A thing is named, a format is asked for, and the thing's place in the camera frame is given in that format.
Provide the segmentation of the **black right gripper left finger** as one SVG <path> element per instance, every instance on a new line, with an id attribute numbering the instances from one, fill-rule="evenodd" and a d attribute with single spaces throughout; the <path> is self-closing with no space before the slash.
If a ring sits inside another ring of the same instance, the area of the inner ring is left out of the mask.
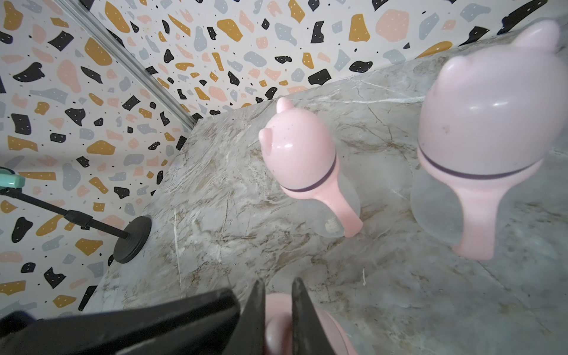
<path id="1" fill-rule="evenodd" d="M 257 280 L 222 355 L 263 355 L 265 345 L 266 287 Z"/>

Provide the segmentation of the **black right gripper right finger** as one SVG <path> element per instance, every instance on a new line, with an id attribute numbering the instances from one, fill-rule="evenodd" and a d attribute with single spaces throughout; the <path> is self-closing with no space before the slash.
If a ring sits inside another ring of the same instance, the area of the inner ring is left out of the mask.
<path id="1" fill-rule="evenodd" d="M 292 353 L 293 355 L 328 354 L 333 350 L 303 280 L 292 284 Z"/>

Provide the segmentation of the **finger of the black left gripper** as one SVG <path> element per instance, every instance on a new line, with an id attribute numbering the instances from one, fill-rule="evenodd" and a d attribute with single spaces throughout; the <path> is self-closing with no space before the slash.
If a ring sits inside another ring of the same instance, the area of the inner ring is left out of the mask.
<path id="1" fill-rule="evenodd" d="M 227 288 L 142 309 L 1 319 L 2 354 L 220 354 L 241 307 Z"/>

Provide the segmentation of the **pink bottle cap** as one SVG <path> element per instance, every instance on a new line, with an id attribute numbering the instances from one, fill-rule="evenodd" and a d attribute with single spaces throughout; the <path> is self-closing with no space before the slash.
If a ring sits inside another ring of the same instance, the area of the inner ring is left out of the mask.
<path id="1" fill-rule="evenodd" d="M 349 336 L 327 311 L 315 306 L 331 347 L 336 354 L 356 354 Z M 290 294 L 266 296 L 264 354 L 292 354 L 292 298 Z"/>
<path id="2" fill-rule="evenodd" d="M 325 173 L 337 154 L 328 128 L 313 112 L 287 98 L 258 133 L 263 160 L 280 185 L 294 183 L 303 170 Z"/>

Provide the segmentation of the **small clear baby bottle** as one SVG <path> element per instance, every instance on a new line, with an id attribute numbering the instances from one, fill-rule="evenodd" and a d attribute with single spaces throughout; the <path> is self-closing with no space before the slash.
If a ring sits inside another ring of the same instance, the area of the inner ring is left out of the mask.
<path id="1" fill-rule="evenodd" d="M 318 235 L 353 238 L 361 232 L 358 193 L 341 173 L 336 144 L 316 114 L 278 99 L 258 139 L 268 170 L 286 195 L 307 203 L 306 220 Z"/>

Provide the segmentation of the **black microphone stand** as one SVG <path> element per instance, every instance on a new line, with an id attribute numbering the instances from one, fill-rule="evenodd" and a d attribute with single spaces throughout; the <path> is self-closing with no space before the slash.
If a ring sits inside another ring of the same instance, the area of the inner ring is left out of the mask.
<path id="1" fill-rule="evenodd" d="M 37 198 L 25 195 L 21 189 L 2 188 L 1 195 L 15 198 L 32 204 L 36 207 L 61 215 L 67 221 L 81 227 L 95 229 L 118 238 L 114 248 L 114 259 L 117 263 L 126 264 L 135 258 L 144 247 L 151 229 L 152 220 L 147 216 L 139 216 L 132 220 L 124 230 L 94 219 L 92 216 L 80 211 L 66 210 L 61 207 L 40 201 Z"/>

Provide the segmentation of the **mint green microphone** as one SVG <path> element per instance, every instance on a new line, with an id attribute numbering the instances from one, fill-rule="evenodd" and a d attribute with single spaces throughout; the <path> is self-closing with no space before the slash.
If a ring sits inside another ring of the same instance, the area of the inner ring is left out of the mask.
<path id="1" fill-rule="evenodd" d="M 24 185 L 24 177 L 17 175 L 8 168 L 2 167 L 0 169 L 0 186 L 2 189 L 21 189 Z"/>

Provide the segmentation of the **left corner aluminium post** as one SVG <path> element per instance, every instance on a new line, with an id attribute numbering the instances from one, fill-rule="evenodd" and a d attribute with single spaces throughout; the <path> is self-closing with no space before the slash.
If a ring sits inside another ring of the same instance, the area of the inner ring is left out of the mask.
<path id="1" fill-rule="evenodd" d="M 189 131 L 195 128 L 196 121 L 183 109 L 178 101 L 153 78 L 138 60 L 103 26 L 80 1 L 56 0 L 76 22 L 78 22 L 99 44 L 128 72 L 135 77 L 157 101 L 164 105 Z"/>

